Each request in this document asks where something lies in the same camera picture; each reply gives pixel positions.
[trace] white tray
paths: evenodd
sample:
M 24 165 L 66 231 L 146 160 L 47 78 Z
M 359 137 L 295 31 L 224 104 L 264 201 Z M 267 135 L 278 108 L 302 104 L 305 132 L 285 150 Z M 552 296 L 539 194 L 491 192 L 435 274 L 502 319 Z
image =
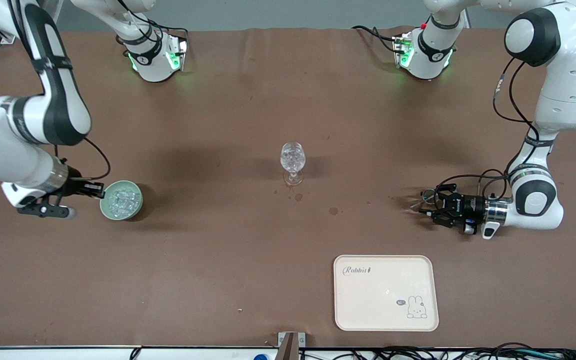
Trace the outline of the white tray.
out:
M 422 255 L 341 255 L 334 260 L 334 321 L 345 331 L 433 331 L 433 265 Z

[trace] floor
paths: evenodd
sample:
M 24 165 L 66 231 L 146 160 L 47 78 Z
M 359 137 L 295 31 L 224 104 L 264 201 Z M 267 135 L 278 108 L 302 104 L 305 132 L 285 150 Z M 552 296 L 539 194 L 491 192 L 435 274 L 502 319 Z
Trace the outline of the floor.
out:
M 473 28 L 505 28 L 509 14 L 481 7 L 468 10 Z M 354 25 L 393 28 L 418 25 L 428 17 L 420 0 L 159 0 L 148 17 L 191 32 L 249 28 L 350 28 Z M 57 21 L 62 32 L 96 32 L 110 29 L 98 18 L 69 0 Z

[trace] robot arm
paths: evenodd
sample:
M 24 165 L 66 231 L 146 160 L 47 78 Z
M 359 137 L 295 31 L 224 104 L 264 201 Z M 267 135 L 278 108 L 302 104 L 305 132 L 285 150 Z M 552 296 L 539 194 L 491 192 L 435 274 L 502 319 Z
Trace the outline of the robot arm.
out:
M 143 12 L 156 0 L 71 0 L 78 8 L 102 20 L 128 50 L 132 68 L 147 82 L 162 82 L 183 70 L 187 39 L 153 26 Z
M 448 66 L 455 41 L 464 25 L 460 14 L 468 7 L 481 4 L 496 12 L 520 14 L 544 7 L 557 0 L 423 0 L 430 11 L 428 21 L 411 32 L 395 38 L 395 64 L 420 79 L 433 79 Z
M 34 0 L 0 0 L 0 30 L 21 40 L 44 90 L 34 96 L 0 96 L 2 189 L 22 214 L 74 216 L 72 209 L 59 205 L 61 197 L 100 197 L 103 185 L 82 180 L 76 169 L 39 146 L 73 146 L 90 131 L 73 66 L 53 19 Z M 57 204 L 48 203 L 50 195 L 58 195 Z
M 449 184 L 437 189 L 443 207 L 428 212 L 435 223 L 461 223 L 466 233 L 475 233 L 481 225 L 485 239 L 501 226 L 551 230 L 562 222 L 563 207 L 547 157 L 559 132 L 576 129 L 576 0 L 520 14 L 506 30 L 505 47 L 530 66 L 546 65 L 535 119 L 508 166 L 512 196 L 468 196 Z

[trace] table surface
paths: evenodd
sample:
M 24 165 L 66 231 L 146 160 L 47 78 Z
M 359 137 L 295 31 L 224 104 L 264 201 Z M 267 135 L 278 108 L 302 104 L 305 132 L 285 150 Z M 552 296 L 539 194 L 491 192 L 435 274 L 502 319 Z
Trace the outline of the table surface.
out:
M 89 137 L 112 161 L 106 183 L 139 183 L 145 205 L 114 222 L 71 196 L 76 219 L 39 219 L 0 190 L 0 345 L 261 346 L 304 331 L 311 346 L 576 347 L 576 131 L 549 157 L 566 209 L 556 230 L 486 241 L 408 210 L 420 189 L 503 169 L 521 145 L 526 126 L 491 107 L 502 30 L 464 30 L 432 81 L 355 30 L 194 32 L 187 71 L 157 84 L 107 32 L 62 37 Z M 519 73 L 527 116 L 544 74 Z M 0 95 L 40 91 L 21 46 L 2 47 Z M 289 141 L 307 157 L 294 188 L 279 164 Z M 86 143 L 60 155 L 105 170 Z M 346 254 L 427 256 L 437 330 L 337 328 L 332 264 Z

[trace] bowl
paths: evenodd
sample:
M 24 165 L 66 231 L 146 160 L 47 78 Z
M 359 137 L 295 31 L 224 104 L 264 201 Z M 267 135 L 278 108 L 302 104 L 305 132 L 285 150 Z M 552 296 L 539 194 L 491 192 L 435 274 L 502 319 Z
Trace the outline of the bowl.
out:
M 139 212 L 144 205 L 144 196 L 139 186 L 132 181 L 119 180 L 105 189 L 105 195 L 99 201 L 101 214 L 110 220 L 128 220 Z

